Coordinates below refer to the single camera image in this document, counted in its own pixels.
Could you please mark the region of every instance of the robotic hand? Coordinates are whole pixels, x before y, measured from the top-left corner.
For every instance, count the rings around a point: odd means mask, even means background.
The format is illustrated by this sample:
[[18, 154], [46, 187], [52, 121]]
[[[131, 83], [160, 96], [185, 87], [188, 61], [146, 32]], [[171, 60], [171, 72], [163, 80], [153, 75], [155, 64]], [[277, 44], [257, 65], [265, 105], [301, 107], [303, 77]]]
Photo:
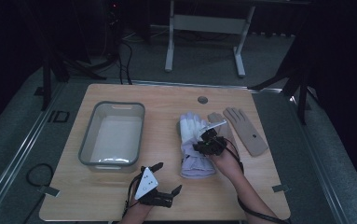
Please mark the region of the robotic hand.
[[161, 167], [163, 167], [163, 162], [151, 167], [142, 167], [141, 173], [133, 178], [129, 186], [128, 200], [125, 203], [123, 216], [125, 216], [127, 210], [130, 208], [130, 192], [136, 181], [137, 185], [135, 186], [134, 199], [138, 200], [138, 203], [169, 208], [172, 207], [172, 199], [181, 192], [182, 185], [174, 189], [172, 193], [158, 192], [156, 189], [158, 181], [153, 173]]

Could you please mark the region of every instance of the gray floor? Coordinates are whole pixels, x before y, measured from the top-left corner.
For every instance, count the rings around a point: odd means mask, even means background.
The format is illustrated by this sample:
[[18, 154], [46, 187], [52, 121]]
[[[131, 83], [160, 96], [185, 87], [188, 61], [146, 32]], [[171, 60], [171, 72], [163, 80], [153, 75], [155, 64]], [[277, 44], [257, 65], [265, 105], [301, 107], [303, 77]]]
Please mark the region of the gray floor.
[[[232, 53], [238, 41], [236, 36], [194, 42], [187, 41], [190, 35], [179, 33], [173, 70], [166, 73], [167, 36], [155, 30], [158, 35], [152, 38], [151, 45], [136, 36], [125, 38], [132, 48], [129, 69], [134, 84], [252, 86], [274, 76], [294, 40], [284, 36], [248, 36], [242, 53], [247, 76], [242, 78], [236, 75]], [[129, 48], [121, 46], [121, 53], [126, 63]], [[108, 77], [106, 83], [117, 83], [118, 71], [118, 66], [113, 64], [96, 72]], [[59, 94], [47, 111], [40, 112], [42, 98], [34, 96], [36, 87], [42, 85], [42, 73], [38, 71], [23, 84], [0, 118], [0, 176], [18, 151], [26, 155], [17, 173], [6, 174], [11, 176], [10, 188], [0, 186], [5, 190], [0, 195], [0, 223], [23, 223], [33, 208], [27, 223], [44, 223], [37, 215], [40, 206], [35, 207], [41, 194], [25, 177], [41, 162], [56, 167], [85, 90], [95, 82], [74, 71], [72, 74], [68, 83], [54, 83], [54, 90]], [[280, 89], [284, 82], [270, 88]], [[307, 126], [303, 126], [295, 116], [295, 105], [277, 91], [255, 92], [254, 100], [281, 182], [290, 188], [286, 197], [291, 222], [357, 223], [357, 174], [323, 110], [309, 98]], [[52, 111], [70, 112], [70, 117], [66, 123], [53, 122], [48, 120]], [[35, 130], [34, 124], [42, 124], [41, 129]], [[28, 133], [36, 139], [27, 139]], [[23, 143], [30, 147], [23, 148]], [[41, 181], [48, 179], [48, 175], [37, 177]]]

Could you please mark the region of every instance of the cable on floor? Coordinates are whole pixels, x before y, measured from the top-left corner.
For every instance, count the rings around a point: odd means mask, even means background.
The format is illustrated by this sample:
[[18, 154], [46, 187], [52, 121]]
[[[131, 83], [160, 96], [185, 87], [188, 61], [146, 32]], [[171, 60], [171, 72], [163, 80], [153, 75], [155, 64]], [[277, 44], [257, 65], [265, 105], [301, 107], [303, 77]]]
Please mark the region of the cable on floor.
[[126, 65], [123, 65], [122, 58], [120, 57], [120, 55], [119, 55], [119, 57], [118, 57], [118, 61], [119, 61], [118, 67], [119, 67], [119, 79], [120, 79], [120, 84], [123, 85], [123, 72], [125, 72], [125, 73], [126, 73], [126, 78], [127, 78], [127, 80], [128, 80], [129, 85], [132, 85], [131, 78], [130, 78], [130, 72], [129, 72], [130, 60], [131, 60], [131, 56], [132, 56], [132, 48], [131, 48], [130, 45], [128, 45], [128, 44], [125, 43], [124, 41], [122, 41], [122, 45], [124, 45], [124, 46], [126, 46], [126, 47], [129, 48], [129, 50], [130, 50], [130, 56], [129, 56], [129, 59], [128, 59]]
[[[46, 183], [39, 183], [39, 182], [35, 182], [32, 180], [32, 175], [34, 174], [34, 171], [40, 169], [41, 167], [47, 167], [49, 174], [50, 174], [50, 177], [48, 178], [48, 181]], [[52, 181], [53, 174], [54, 174], [54, 171], [53, 171], [53, 168], [51, 167], [51, 165], [49, 165], [47, 163], [39, 163], [27, 172], [26, 181], [27, 181], [27, 183], [29, 183], [31, 186], [34, 186], [34, 187], [38, 187], [38, 188], [43, 187], [43, 186], [48, 187], [50, 185], [50, 182]], [[27, 218], [23, 221], [23, 224], [26, 224], [29, 221], [30, 217], [33, 215], [33, 212], [38, 207], [38, 205], [41, 204], [44, 197], [45, 197], [45, 194], [42, 194], [42, 196], [39, 198], [38, 202], [35, 204], [35, 206], [31, 210], [31, 212], [27, 216]]]

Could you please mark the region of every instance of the wooden table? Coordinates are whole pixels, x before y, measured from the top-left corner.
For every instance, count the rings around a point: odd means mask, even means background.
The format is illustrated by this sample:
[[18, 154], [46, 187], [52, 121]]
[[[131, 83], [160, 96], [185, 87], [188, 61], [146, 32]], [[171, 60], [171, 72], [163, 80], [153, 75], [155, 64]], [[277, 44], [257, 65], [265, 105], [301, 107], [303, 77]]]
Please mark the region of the wooden table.
[[[203, 105], [200, 96], [208, 98]], [[180, 177], [181, 139], [176, 124], [181, 114], [192, 111], [203, 119], [208, 114], [222, 114], [228, 106], [242, 108], [255, 128], [266, 139], [254, 100], [249, 91], [234, 88], [141, 86], [92, 84], [78, 111], [73, 129], [59, 161], [51, 186], [61, 191], [47, 196], [39, 216], [44, 220], [120, 220], [129, 183], [140, 172], [131, 174], [94, 173], [78, 159], [82, 139], [93, 107], [100, 101], [140, 102], [145, 106], [144, 132], [138, 160], [141, 166], [164, 162], [155, 172], [160, 192], [171, 192], [183, 185], [171, 208], [155, 207], [147, 220], [243, 220], [244, 212], [230, 182], [220, 173], [205, 179]], [[283, 192], [274, 192], [280, 179], [268, 149], [252, 158], [235, 132], [245, 176], [261, 198], [279, 218], [290, 210]]]

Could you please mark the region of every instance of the metal stand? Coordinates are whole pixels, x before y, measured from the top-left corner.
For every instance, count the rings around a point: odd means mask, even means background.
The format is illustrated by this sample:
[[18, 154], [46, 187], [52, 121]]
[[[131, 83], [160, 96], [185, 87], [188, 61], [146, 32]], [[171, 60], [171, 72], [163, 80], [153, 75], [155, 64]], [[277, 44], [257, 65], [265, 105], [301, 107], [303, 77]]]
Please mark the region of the metal stand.
[[244, 77], [245, 71], [241, 58], [241, 51], [245, 38], [248, 34], [251, 19], [254, 14], [254, 9], [255, 7], [250, 7], [246, 20], [178, 15], [174, 14], [174, 1], [171, 0], [169, 46], [167, 48], [165, 71], [172, 71], [172, 60], [174, 53], [173, 35], [174, 30], [176, 29], [240, 35], [240, 43], [233, 49], [233, 53], [236, 61], [238, 76]]

